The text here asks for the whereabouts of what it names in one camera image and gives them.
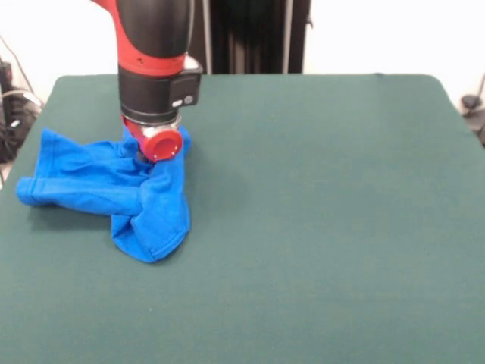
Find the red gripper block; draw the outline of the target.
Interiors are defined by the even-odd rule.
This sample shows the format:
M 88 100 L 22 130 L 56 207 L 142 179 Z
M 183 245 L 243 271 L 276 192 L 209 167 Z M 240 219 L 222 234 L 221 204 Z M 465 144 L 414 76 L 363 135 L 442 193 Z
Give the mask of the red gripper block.
M 180 129 L 181 117 L 158 124 L 140 124 L 123 116 L 122 120 L 128 132 L 137 140 L 138 159 L 151 164 L 173 158 L 183 147 Z

